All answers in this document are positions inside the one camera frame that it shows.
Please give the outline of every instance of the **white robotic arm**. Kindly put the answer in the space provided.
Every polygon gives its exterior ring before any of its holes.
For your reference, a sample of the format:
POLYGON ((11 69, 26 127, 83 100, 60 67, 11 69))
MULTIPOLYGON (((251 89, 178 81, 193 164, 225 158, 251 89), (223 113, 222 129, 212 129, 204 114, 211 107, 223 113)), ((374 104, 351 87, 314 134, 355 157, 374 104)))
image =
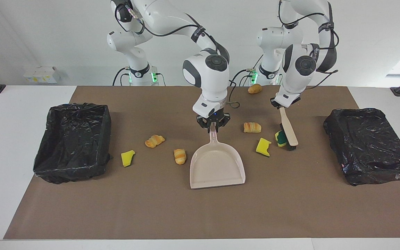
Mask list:
POLYGON ((168 0, 112 0, 111 5, 118 20, 130 33, 128 41, 124 39, 122 42, 117 42, 116 37, 110 35, 112 44, 116 50, 121 47, 118 44, 124 44, 124 49, 119 51, 129 55, 129 63, 139 65, 137 68, 149 64, 143 51, 135 46, 148 41, 152 35, 186 35, 201 48, 198 54, 183 63, 186 81, 202 89, 202 95, 192 109, 199 115, 197 122, 208 131, 213 122, 216 122, 216 130, 224 126, 230 119, 229 114, 223 112, 229 81, 227 50, 208 35, 195 19, 175 8, 168 0))
POLYGON ((334 23, 331 4, 325 0, 280 0, 279 18, 283 27, 262 29, 258 35, 264 59, 257 68, 258 83, 271 84, 278 74, 280 63, 285 72, 281 89, 272 103, 289 107, 299 100, 316 71, 325 73, 336 61, 334 23), (302 44, 303 33, 298 26, 297 13, 309 17, 319 27, 319 44, 302 44))

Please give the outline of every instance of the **brown paper surface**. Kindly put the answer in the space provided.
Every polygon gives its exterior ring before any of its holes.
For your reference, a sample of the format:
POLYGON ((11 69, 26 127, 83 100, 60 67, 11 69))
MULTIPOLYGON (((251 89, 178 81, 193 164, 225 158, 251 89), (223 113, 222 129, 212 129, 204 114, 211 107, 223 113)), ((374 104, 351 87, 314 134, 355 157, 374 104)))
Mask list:
POLYGON ((287 109, 299 140, 294 152, 275 144, 281 119, 269 100, 277 90, 236 88, 241 107, 225 108, 231 120, 218 140, 241 155, 246 183, 191 190, 191 156, 209 142, 192 111, 201 90, 78 87, 72 102, 109 106, 114 158, 88 181, 33 177, 5 239, 400 238, 400 182, 347 184, 323 129, 332 109, 357 108, 349 90, 318 87, 287 109), (244 122, 258 122, 262 133, 243 133, 244 122), (144 141, 153 134, 166 141, 149 149, 144 141), (260 137, 273 142, 271 158, 255 152, 260 137), (178 148, 188 155, 182 166, 178 148), (124 168, 120 153, 131 149, 136 155, 124 168))

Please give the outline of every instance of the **white dustpan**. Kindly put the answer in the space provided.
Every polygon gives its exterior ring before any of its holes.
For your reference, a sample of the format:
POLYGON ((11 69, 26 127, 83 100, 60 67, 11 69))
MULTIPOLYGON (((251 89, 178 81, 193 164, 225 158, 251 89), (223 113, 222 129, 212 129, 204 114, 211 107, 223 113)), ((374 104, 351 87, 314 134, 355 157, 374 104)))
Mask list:
POLYGON ((209 133, 211 141, 192 156, 189 174, 191 188, 209 188, 245 183, 242 158, 230 145, 217 140, 215 123, 209 133))

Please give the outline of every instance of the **trash bag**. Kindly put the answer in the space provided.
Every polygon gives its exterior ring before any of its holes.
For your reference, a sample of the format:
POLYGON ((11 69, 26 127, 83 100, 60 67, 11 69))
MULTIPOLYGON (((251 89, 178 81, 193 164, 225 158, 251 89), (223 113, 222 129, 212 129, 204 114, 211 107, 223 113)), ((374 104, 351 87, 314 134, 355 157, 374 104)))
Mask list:
POLYGON ((106 105, 51 107, 33 172, 60 184, 99 176, 110 160, 111 117, 106 105))
POLYGON ((382 111, 335 109, 324 128, 349 184, 400 180, 400 139, 382 111))

